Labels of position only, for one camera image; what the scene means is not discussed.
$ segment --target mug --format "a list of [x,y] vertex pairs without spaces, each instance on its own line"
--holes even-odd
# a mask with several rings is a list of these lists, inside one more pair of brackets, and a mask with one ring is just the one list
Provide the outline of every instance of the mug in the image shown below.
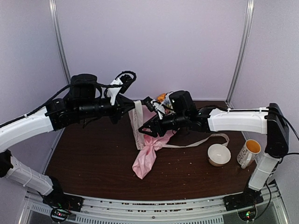
[[261,146],[257,141],[253,139],[247,140],[237,156],[237,161],[241,165],[241,168],[245,169],[250,166],[256,155],[260,152]]

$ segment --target brown tabletop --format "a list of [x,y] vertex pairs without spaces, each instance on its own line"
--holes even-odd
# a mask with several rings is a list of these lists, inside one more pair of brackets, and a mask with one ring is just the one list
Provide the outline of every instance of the brown tabletop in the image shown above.
[[[197,101],[197,107],[224,102]],[[243,191],[255,164],[241,169],[236,161],[245,140],[241,132],[224,132],[232,158],[223,167],[207,161],[207,149],[224,143],[212,137],[198,147],[156,152],[152,170],[141,180],[132,170],[138,150],[128,115],[117,125],[109,118],[67,127],[56,147],[46,174],[56,177],[65,192],[121,200],[173,200],[219,196]],[[187,145],[209,134],[179,130],[169,144]]]

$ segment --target white wall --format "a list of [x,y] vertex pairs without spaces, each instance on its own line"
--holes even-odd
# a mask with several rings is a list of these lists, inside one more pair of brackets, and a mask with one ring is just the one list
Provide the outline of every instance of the white wall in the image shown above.
[[246,8],[246,0],[57,1],[70,73],[108,84],[132,70],[130,98],[185,89],[194,99],[225,99]]
[[[256,0],[252,29],[232,103],[256,108],[278,103],[299,131],[299,1]],[[290,152],[299,143],[290,131]],[[266,136],[249,136],[266,145]],[[298,223],[299,156],[287,156],[275,176],[292,224]]]
[[[48,0],[0,0],[0,123],[28,113],[66,85]],[[10,148],[24,164],[42,171],[57,133]],[[0,179],[1,223],[14,224],[26,189]]]

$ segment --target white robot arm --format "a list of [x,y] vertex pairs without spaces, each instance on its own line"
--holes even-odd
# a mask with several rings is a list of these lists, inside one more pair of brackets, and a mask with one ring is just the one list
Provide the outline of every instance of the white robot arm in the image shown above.
[[[109,116],[116,124],[122,116],[135,107],[124,93],[135,81],[131,71],[122,72],[110,85],[97,83],[90,74],[73,76],[69,92],[64,98],[50,99],[33,112],[0,125],[0,177],[9,178],[38,191],[46,204],[79,211],[82,198],[63,193],[59,181],[42,175],[22,164],[8,150],[12,145],[41,133],[56,131],[85,119]],[[102,97],[102,87],[106,88]],[[100,96],[95,98],[95,91]]]
[[[177,91],[169,95],[173,113],[158,114],[148,120],[139,132],[153,137],[163,136],[167,130],[178,130],[188,127],[198,132],[218,131],[244,131],[256,132],[267,135],[267,147],[258,163],[255,171],[250,177],[244,193],[238,200],[234,195],[225,197],[227,210],[238,209],[238,207],[251,206],[260,197],[260,190],[265,185],[269,176],[274,173],[276,167],[289,149],[289,127],[282,119],[283,115],[277,104],[257,109],[233,110],[218,106],[206,106],[196,109],[195,104],[187,91]],[[150,111],[155,111],[153,105],[146,105]]]

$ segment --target wire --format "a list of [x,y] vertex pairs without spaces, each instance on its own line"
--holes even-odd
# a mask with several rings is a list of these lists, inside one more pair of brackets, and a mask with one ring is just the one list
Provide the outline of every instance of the wire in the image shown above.
[[66,89],[68,89],[69,87],[71,87],[72,85],[66,85],[65,87],[63,87],[61,90],[59,90],[57,93],[55,93],[50,99],[48,99],[45,103],[43,103],[41,106],[39,106],[38,108],[34,109],[33,111],[27,113],[26,115],[23,115],[23,116],[20,116],[20,117],[17,117],[15,119],[12,119],[8,122],[5,122],[3,124],[0,125],[0,128],[6,126],[6,125],[9,125],[11,123],[14,123],[18,120],[21,120],[25,117],[28,117],[36,112],[38,112],[40,109],[42,109],[44,106],[46,106],[50,101],[52,101],[56,96],[58,96],[60,93],[62,93],[63,91],[65,91]]
[[215,107],[215,108],[217,108],[217,109],[219,109],[219,110],[221,110],[221,111],[225,111],[225,112],[228,111],[227,108],[224,108],[224,107],[221,107],[221,106],[217,106],[217,105],[207,105],[207,106],[202,106],[202,107],[200,107],[200,108],[197,108],[197,110],[202,109],[202,108],[205,108],[205,107]]
[[83,126],[82,126],[82,128],[85,128],[88,124],[90,124],[90,123],[92,123],[92,122],[94,122],[94,121],[96,121],[96,120],[99,120],[100,118],[93,118],[93,119],[91,119],[91,120],[89,120],[88,122],[84,122],[84,124],[83,124]]
[[101,83],[92,83],[92,82],[86,82],[86,81],[82,81],[82,80],[77,80],[75,81],[75,84],[69,84],[69,85],[66,85],[65,87],[63,87],[61,90],[59,90],[57,93],[55,93],[50,99],[48,99],[45,103],[43,103],[42,105],[40,105],[38,108],[34,109],[33,111],[25,114],[25,115],[22,115],[20,117],[17,117],[15,119],[12,119],[8,122],[5,122],[3,124],[0,125],[0,128],[6,126],[6,125],[9,125],[11,123],[14,123],[18,120],[21,120],[25,117],[28,117],[36,112],[38,112],[40,109],[42,109],[44,106],[46,106],[48,103],[50,103],[50,101],[52,101],[55,97],[57,97],[60,93],[62,93],[63,91],[65,91],[66,89],[70,88],[71,86],[76,86],[76,85],[80,85],[80,84],[89,84],[89,85],[93,85],[95,87],[101,87],[101,88],[119,88],[119,87],[123,87],[125,85],[128,85],[128,84],[131,84],[133,83],[135,80],[136,80],[136,73],[132,72],[132,71],[123,71],[122,73],[120,73],[117,77],[123,75],[123,74],[131,74],[133,76],[132,80],[130,81],[127,81],[127,83],[125,84],[120,84],[120,85],[105,85],[105,84],[101,84]]
[[267,187],[267,189],[268,189],[268,191],[269,191],[270,198],[269,198],[269,201],[268,201],[268,204],[267,204],[266,208],[262,211],[262,213],[261,213],[258,217],[256,217],[256,218],[254,219],[254,221],[256,221],[258,218],[260,218],[260,217],[265,213],[265,211],[267,210],[267,208],[270,206],[270,202],[271,202],[271,199],[272,199],[272,193],[271,193],[271,190],[270,190],[270,188],[269,188],[267,182],[265,183],[265,185],[266,185],[266,187]]
[[287,155],[299,155],[299,153],[288,153],[288,154],[284,155],[284,157]]
[[297,139],[299,141],[299,135],[298,135],[298,133],[296,132],[295,128],[293,127],[293,125],[291,125],[291,123],[288,121],[287,118],[285,118],[282,114],[277,113],[276,111],[269,111],[269,113],[276,114],[276,115],[280,116],[283,120],[285,120],[285,122],[290,126],[290,128],[292,129],[292,131],[294,132],[295,136],[297,137]]

